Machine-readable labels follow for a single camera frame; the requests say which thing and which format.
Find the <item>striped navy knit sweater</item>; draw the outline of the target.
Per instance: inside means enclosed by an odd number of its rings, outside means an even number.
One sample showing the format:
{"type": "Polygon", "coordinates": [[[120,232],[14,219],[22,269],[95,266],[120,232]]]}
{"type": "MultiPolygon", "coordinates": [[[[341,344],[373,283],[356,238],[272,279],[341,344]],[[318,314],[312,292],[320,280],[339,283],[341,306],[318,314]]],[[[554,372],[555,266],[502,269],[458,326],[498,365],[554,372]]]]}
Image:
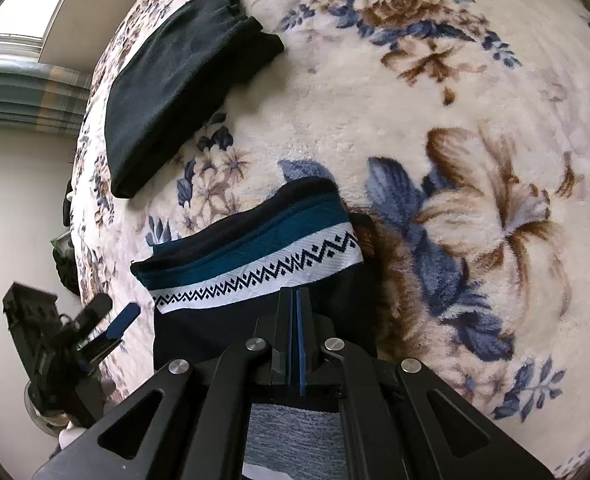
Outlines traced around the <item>striped navy knit sweater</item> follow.
{"type": "Polygon", "coordinates": [[[155,309],[156,364],[213,362],[188,463],[196,479],[344,479],[335,337],[374,356],[372,271],[336,185],[286,183],[259,206],[157,245],[132,274],[155,309]],[[292,383],[278,375],[278,301],[294,293],[292,383]],[[295,290],[308,289],[316,353],[298,394],[295,290]]]}

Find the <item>black clothes pile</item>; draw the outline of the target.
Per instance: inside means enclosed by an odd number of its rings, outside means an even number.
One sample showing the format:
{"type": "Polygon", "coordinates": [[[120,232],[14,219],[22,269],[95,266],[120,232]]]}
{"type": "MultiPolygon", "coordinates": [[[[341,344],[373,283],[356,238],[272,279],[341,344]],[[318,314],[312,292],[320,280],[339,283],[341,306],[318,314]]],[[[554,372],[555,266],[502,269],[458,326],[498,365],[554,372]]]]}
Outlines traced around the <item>black clothes pile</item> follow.
{"type": "Polygon", "coordinates": [[[61,284],[73,295],[79,297],[77,264],[71,236],[72,192],[72,181],[68,181],[62,203],[62,223],[65,231],[50,240],[50,243],[56,273],[59,275],[61,284]]]}

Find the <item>left teal curtain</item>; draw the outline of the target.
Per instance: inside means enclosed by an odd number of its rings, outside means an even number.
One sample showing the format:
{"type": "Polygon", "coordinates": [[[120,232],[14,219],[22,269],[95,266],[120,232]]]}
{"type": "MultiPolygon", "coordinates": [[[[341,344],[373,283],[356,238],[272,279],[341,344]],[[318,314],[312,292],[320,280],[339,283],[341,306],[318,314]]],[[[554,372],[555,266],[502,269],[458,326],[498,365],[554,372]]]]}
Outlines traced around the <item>left teal curtain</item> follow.
{"type": "Polygon", "coordinates": [[[90,76],[56,65],[0,58],[0,127],[77,136],[90,76]]]}

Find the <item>folded black garment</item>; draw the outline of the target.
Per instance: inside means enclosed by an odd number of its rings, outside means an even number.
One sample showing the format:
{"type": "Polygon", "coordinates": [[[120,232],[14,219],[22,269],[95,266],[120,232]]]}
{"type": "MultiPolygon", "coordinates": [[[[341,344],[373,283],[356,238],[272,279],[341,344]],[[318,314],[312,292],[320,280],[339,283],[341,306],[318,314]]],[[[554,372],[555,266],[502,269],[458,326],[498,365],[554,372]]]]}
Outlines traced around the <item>folded black garment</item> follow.
{"type": "Polygon", "coordinates": [[[132,198],[284,50],[240,0],[191,0],[143,42],[112,83],[104,124],[111,192],[132,198]]]}

